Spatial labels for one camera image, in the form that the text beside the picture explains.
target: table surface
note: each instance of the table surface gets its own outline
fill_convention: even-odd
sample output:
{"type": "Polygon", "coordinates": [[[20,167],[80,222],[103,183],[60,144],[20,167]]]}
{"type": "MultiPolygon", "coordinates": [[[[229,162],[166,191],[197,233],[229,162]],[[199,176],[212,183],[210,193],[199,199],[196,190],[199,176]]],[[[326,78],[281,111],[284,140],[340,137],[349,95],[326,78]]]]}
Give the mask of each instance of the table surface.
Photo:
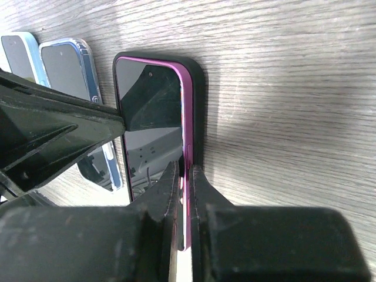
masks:
{"type": "MultiPolygon", "coordinates": [[[[343,212],[376,270],[375,1],[9,0],[0,10],[2,31],[86,40],[113,107],[118,52],[197,60],[209,79],[210,182],[235,204],[343,212]]],[[[42,191],[60,205],[127,203],[126,189],[89,185],[75,167],[42,191]]]]}

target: phone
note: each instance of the phone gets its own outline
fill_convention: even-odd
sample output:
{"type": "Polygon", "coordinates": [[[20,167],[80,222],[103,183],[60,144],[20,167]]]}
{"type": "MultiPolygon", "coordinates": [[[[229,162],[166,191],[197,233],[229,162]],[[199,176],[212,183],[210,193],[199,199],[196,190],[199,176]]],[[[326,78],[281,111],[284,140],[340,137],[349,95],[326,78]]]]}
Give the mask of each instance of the phone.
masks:
{"type": "Polygon", "coordinates": [[[151,188],[169,162],[178,160],[186,249],[190,246],[189,169],[195,161],[202,165],[204,73],[189,58],[122,52],[114,59],[113,77],[126,128],[122,149],[130,200],[151,188]]]}
{"type": "MultiPolygon", "coordinates": [[[[94,103],[102,103],[90,47],[83,39],[64,38],[39,46],[47,84],[94,103]]],[[[82,177],[109,191],[119,190],[122,177],[113,142],[94,150],[77,163],[82,177]]]]}
{"type": "Polygon", "coordinates": [[[46,75],[34,36],[30,32],[8,32],[0,37],[1,68],[31,82],[46,86],[46,75]]]}

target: wood grain surface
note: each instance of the wood grain surface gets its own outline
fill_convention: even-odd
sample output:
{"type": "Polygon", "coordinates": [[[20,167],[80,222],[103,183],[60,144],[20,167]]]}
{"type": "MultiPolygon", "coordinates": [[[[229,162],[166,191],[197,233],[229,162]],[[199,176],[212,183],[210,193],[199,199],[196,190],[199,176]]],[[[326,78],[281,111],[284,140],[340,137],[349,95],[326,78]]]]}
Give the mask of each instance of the wood grain surface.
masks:
{"type": "MultiPolygon", "coordinates": [[[[2,31],[86,40],[107,105],[118,52],[197,60],[209,80],[210,182],[236,204],[340,210],[376,271],[374,0],[8,0],[0,10],[2,31]]],[[[61,205],[127,202],[75,168],[43,192],[61,205]]]]}

